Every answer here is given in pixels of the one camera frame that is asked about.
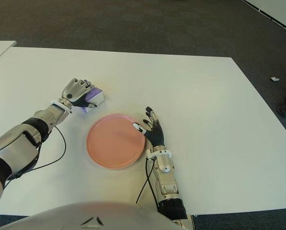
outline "small white object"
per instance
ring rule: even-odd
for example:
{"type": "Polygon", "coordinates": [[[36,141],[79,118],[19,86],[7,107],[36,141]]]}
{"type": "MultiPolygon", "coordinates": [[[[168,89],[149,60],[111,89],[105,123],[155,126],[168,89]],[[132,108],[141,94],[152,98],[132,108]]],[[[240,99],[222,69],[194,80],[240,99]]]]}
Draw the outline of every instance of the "small white object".
{"type": "Polygon", "coordinates": [[[275,78],[275,77],[272,77],[271,78],[273,81],[279,81],[280,79],[279,78],[275,78]]]}
{"type": "Polygon", "coordinates": [[[146,155],[148,160],[150,161],[151,159],[158,157],[158,156],[163,156],[163,155],[169,155],[169,157],[172,156],[172,153],[169,150],[159,150],[155,152],[151,152],[150,149],[146,150],[146,155]]]}

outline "small box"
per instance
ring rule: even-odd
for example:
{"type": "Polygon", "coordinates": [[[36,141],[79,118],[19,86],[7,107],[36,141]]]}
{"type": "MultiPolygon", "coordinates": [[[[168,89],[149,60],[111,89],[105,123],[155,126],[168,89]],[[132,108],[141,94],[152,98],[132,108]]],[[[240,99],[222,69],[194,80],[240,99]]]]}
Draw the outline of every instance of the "small box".
{"type": "MultiPolygon", "coordinates": [[[[85,100],[89,103],[99,106],[104,101],[104,94],[101,89],[93,88],[86,96],[85,100]]],[[[86,113],[94,108],[82,108],[86,113]]]]}

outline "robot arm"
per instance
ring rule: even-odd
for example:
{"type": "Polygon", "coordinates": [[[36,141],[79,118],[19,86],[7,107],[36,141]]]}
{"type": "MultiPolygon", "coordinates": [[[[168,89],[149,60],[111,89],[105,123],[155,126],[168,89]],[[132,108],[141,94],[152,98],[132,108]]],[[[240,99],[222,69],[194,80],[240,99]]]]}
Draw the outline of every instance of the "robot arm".
{"type": "Polygon", "coordinates": [[[185,229],[193,229],[191,217],[188,218],[181,198],[180,190],[174,176],[174,164],[171,160],[172,153],[164,145],[164,135],[155,112],[146,108],[148,124],[151,131],[146,130],[138,123],[133,123],[134,128],[143,133],[151,142],[153,152],[147,150],[147,159],[154,160],[153,173],[156,177],[156,191],[158,211],[185,229]]]}
{"type": "Polygon", "coordinates": [[[85,101],[94,86],[89,81],[72,79],[59,101],[6,132],[0,137],[0,198],[6,180],[20,177],[37,163],[37,148],[48,138],[52,128],[70,113],[72,106],[95,107],[85,101]]]}

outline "gray carpet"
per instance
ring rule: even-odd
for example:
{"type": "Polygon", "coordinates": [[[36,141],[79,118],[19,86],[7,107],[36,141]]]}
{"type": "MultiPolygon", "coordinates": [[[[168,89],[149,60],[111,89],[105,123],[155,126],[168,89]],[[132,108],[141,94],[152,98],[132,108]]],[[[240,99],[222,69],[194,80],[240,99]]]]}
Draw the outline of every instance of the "gray carpet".
{"type": "MultiPolygon", "coordinates": [[[[0,0],[0,40],[24,47],[232,57],[275,114],[286,96],[286,30],[241,0],[0,0]]],[[[286,118],[276,116],[286,128],[286,118]]],[[[195,221],[198,230],[286,229],[286,209],[195,221]]]]}

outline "black joint segment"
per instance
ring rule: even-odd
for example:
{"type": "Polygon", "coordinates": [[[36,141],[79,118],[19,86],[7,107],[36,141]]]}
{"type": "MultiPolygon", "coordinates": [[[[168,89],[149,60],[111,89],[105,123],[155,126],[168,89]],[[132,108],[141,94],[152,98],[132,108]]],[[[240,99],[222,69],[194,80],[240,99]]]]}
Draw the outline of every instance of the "black joint segment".
{"type": "Polygon", "coordinates": [[[164,146],[164,136],[162,128],[160,126],[154,127],[147,139],[151,142],[152,146],[164,146]]]}
{"type": "Polygon", "coordinates": [[[150,108],[149,106],[147,106],[146,111],[147,111],[148,113],[150,113],[150,112],[152,111],[152,108],[150,108]]]}
{"type": "Polygon", "coordinates": [[[144,134],[144,136],[149,140],[150,137],[152,135],[152,132],[150,132],[149,130],[146,131],[146,133],[144,134]]]}
{"type": "Polygon", "coordinates": [[[36,128],[37,131],[41,134],[42,142],[46,141],[49,137],[49,127],[47,123],[42,119],[32,117],[24,121],[22,124],[28,124],[36,128]]]}
{"type": "Polygon", "coordinates": [[[12,174],[10,166],[0,158],[0,182],[4,187],[5,181],[12,174]]]}
{"type": "Polygon", "coordinates": [[[160,201],[159,212],[171,220],[187,219],[183,201],[179,198],[160,201]]]}
{"type": "Polygon", "coordinates": [[[89,104],[88,102],[86,102],[85,100],[85,96],[87,95],[87,93],[85,93],[84,95],[82,95],[78,100],[76,100],[75,102],[72,102],[72,105],[73,106],[76,106],[76,107],[82,107],[82,108],[85,108],[85,107],[89,107],[89,104]]]}
{"type": "Polygon", "coordinates": [[[26,138],[35,146],[38,147],[40,145],[40,143],[36,143],[36,141],[34,140],[34,138],[31,136],[31,134],[27,131],[24,131],[23,134],[25,134],[26,138]]]}

